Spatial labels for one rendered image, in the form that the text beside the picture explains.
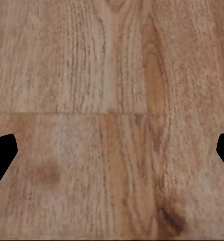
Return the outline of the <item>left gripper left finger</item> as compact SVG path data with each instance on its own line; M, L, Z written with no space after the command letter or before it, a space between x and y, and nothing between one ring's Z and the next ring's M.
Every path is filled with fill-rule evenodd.
M0 137L0 180L17 152L17 143L13 134Z

